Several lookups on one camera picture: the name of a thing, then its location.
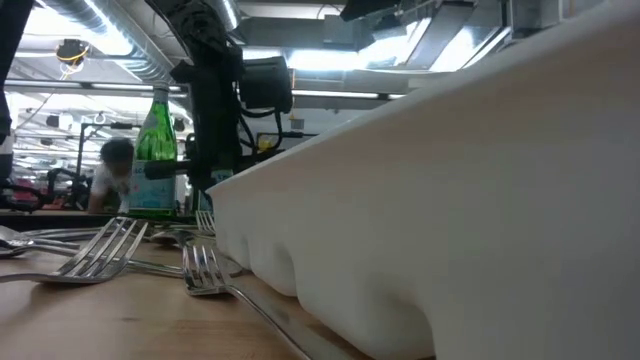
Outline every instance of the silver fork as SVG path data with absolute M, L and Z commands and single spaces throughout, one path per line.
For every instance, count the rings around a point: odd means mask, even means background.
M 352 359 L 335 345 L 272 306 L 264 296 L 233 282 L 226 271 L 225 262 L 219 261 L 222 255 L 214 247 L 194 245 L 192 242 L 182 250 L 184 280 L 189 295 L 229 293 L 244 301 L 276 330 L 301 359 Z
M 128 230 L 118 241 L 114 241 L 121 233 L 123 226 L 129 224 Z M 51 274 L 23 273 L 0 276 L 0 283 L 11 281 L 36 281 L 41 283 L 68 283 L 68 284 L 98 284 L 113 279 L 120 274 L 133 253 L 140 245 L 148 224 L 144 224 L 137 236 L 130 239 L 136 220 L 126 218 L 113 218 L 100 232 L 73 258 Z M 104 234 L 113 225 L 115 231 L 105 242 L 101 243 Z
M 0 247 L 0 260 L 11 259 L 16 256 L 20 256 L 29 251 L 45 252 L 49 254 L 74 257 L 78 253 L 78 250 L 72 250 L 67 248 L 60 248 L 50 245 L 20 245 L 20 246 L 4 246 Z M 156 275 L 170 276 L 175 278 L 182 278 L 182 268 L 171 265 L 157 264 L 149 261 L 142 260 L 129 260 L 128 267 L 142 272 L 153 273 Z
M 196 223 L 198 224 L 198 230 L 203 234 L 216 234 L 216 226 L 213 223 L 213 217 L 210 212 L 202 210 L 196 211 Z

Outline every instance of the person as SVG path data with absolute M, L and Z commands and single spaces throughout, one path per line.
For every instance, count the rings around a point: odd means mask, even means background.
M 109 192 L 120 198 L 119 213 L 129 211 L 129 177 L 133 162 L 133 144 L 128 139 L 110 140 L 100 149 L 102 164 L 95 170 L 88 213 L 104 213 Z

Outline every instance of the table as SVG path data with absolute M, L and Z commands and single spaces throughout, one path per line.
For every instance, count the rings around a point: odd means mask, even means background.
M 177 249 L 142 244 L 134 258 L 180 264 Z M 0 260 L 0 274 L 51 272 L 65 258 L 28 253 Z M 240 278 L 314 331 L 368 359 L 253 275 Z M 296 359 L 248 306 L 231 296 L 193 298 L 180 279 L 128 272 L 99 285 L 0 284 L 3 359 Z

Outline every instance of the ceiling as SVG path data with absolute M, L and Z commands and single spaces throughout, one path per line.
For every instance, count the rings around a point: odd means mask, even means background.
M 167 25 L 144 0 L 86 0 L 93 8 L 102 9 L 102 20 L 114 24 L 100 36 L 77 19 L 47 7 L 56 1 L 37 1 L 39 6 L 32 11 L 10 79 L 150 83 L 157 80 L 153 76 L 166 76 L 173 65 L 188 59 Z M 545 12 L 563 9 L 562 0 L 513 1 L 527 11 L 516 16 L 496 0 L 479 0 L 474 7 L 462 10 L 451 7 L 451 2 L 443 4 L 442 0 L 404 0 L 396 9 L 402 25 L 395 30 L 406 34 L 368 44 L 361 38 L 367 34 L 371 38 L 371 26 L 377 18 L 358 20 L 355 25 L 341 22 L 337 15 L 345 0 L 236 0 L 241 19 L 232 36 L 242 44 L 245 59 L 285 56 L 292 68 L 295 89 L 397 97 L 450 71 L 470 66 L 507 41 L 518 40 L 508 35 L 517 33 L 520 24 L 527 29 L 531 24 L 542 28 L 540 24 L 561 22 L 568 11 Z M 570 10 L 586 9 L 593 5 L 585 3 L 599 1 L 575 0 Z M 538 6 L 533 7 L 538 10 L 535 15 L 531 15 L 533 3 Z M 91 45 L 88 58 L 75 72 L 55 57 L 55 49 L 63 39 L 81 39 Z M 141 62 L 127 56 L 136 49 L 136 59 L 144 56 L 156 67 L 153 76 L 140 75 L 135 70 Z M 75 170 L 81 123 L 141 123 L 151 104 L 149 94 L 114 90 L 105 96 L 82 89 L 61 91 L 55 86 L 43 90 L 5 87 L 18 135 L 14 167 L 17 176 L 33 178 L 53 167 Z M 306 117 L 309 128 L 318 133 L 384 102 L 358 96 L 300 96 L 294 113 L 296 117 Z M 178 133 L 178 138 L 184 139 L 192 131 L 188 99 L 172 98 L 170 107 L 174 117 L 185 119 L 186 130 Z M 47 126 L 49 116 L 59 116 L 64 124 L 57 128 Z M 252 124 L 255 132 L 275 131 L 268 119 Z M 93 133 L 84 145 L 83 171 L 99 162 L 98 151 L 104 141 L 119 136 L 134 139 L 136 131 L 104 127 Z M 52 139 L 53 145 L 43 145 L 45 137 Z

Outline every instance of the spoon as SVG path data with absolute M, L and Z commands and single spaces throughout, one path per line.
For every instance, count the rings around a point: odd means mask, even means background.
M 0 259 L 8 259 L 16 257 L 31 250 L 45 251 L 52 254 L 73 256 L 76 251 L 70 248 L 61 248 L 59 246 L 39 245 L 33 240 L 5 240 L 0 239 Z
M 6 226 L 0 225 L 0 246 L 2 246 L 1 241 L 10 242 L 10 241 L 26 241 L 27 243 L 23 243 L 22 246 L 31 246 L 31 245 L 46 245 L 46 246 L 57 246 L 65 249 L 74 249 L 77 250 L 80 248 L 79 244 L 67 243 L 63 241 L 57 240 L 48 240 L 48 239 L 40 239 L 40 238 L 29 238 L 22 233 L 19 233 L 13 229 L 9 229 Z
M 195 238 L 191 232 L 186 230 L 167 230 L 153 234 L 149 241 L 163 246 L 177 246 L 183 248 L 186 244 Z

